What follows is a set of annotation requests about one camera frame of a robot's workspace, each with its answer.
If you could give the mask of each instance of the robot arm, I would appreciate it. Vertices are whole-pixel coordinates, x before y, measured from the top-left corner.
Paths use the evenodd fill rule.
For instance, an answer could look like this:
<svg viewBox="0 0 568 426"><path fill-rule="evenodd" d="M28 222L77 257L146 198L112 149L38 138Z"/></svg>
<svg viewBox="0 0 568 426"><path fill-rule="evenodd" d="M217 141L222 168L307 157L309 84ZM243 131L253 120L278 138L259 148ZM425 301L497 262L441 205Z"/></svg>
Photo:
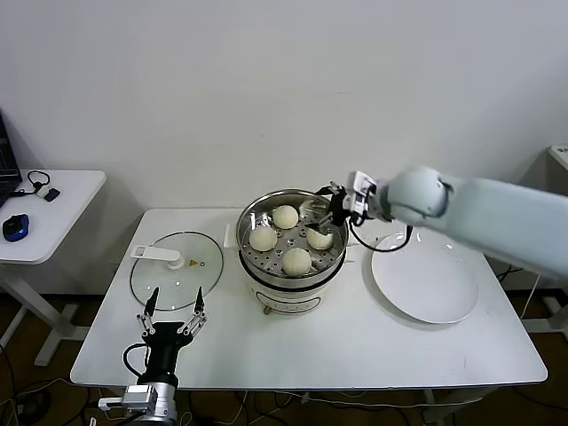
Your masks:
<svg viewBox="0 0 568 426"><path fill-rule="evenodd" d="M568 277L566 197L492 180L442 176L426 168L385 182L355 171L347 186L332 188L330 211L320 229L347 217L355 226L366 219L397 219L505 262Z"/></svg>

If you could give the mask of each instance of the steamed bun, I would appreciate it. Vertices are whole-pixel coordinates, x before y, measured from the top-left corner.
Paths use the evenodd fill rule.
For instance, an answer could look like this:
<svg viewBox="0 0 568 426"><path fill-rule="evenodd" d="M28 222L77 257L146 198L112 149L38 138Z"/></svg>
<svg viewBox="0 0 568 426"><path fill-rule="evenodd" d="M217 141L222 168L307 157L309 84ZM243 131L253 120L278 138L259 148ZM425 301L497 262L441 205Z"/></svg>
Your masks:
<svg viewBox="0 0 568 426"><path fill-rule="evenodd" d="M298 223L298 212L292 206L280 206L274 210L272 219L280 229L290 229Z"/></svg>
<svg viewBox="0 0 568 426"><path fill-rule="evenodd" d="M312 257L303 248L292 248L282 258L282 268L287 275L298 277L310 271Z"/></svg>
<svg viewBox="0 0 568 426"><path fill-rule="evenodd" d="M308 244L316 250L327 250L334 244L334 235L332 233L324 235L323 233L318 233L317 231L308 228L306 236Z"/></svg>
<svg viewBox="0 0 568 426"><path fill-rule="evenodd" d="M278 236L270 226L257 226L248 237L250 246L256 251L269 251L274 249Z"/></svg>

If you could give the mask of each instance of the lid handle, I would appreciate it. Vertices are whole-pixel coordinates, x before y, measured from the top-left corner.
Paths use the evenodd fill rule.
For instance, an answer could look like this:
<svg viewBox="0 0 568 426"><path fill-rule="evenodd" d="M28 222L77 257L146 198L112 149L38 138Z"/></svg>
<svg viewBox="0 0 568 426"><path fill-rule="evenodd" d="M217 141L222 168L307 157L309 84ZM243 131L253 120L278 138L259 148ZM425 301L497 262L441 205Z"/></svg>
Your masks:
<svg viewBox="0 0 568 426"><path fill-rule="evenodd" d="M134 259L147 259L167 262L167 266L170 269L179 269L185 263L184 257L181 256L181 253L179 253L177 250L152 246L142 246L139 244L132 248L130 257Z"/></svg>

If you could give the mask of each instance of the computer mouse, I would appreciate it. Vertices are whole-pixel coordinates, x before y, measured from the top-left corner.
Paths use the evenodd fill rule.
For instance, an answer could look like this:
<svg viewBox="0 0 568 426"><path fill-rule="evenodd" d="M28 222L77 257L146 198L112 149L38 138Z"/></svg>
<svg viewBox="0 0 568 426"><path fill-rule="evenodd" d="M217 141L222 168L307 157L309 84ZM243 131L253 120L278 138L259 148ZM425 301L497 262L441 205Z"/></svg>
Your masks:
<svg viewBox="0 0 568 426"><path fill-rule="evenodd" d="M28 235L28 215L15 215L2 224L2 234L9 242L20 241Z"/></svg>

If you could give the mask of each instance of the glass lid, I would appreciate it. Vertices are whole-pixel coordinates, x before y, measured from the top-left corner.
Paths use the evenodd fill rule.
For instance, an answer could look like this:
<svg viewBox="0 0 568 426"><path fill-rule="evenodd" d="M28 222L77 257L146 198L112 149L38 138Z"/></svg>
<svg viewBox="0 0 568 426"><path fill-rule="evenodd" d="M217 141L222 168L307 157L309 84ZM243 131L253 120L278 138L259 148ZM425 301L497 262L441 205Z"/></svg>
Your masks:
<svg viewBox="0 0 568 426"><path fill-rule="evenodd" d="M139 258L130 274L132 293L142 304L160 288L156 309L175 311L195 302L199 287L203 296L215 287L223 271L223 252L203 233L173 233L158 240L153 248L176 250L183 264L176 269L162 260Z"/></svg>

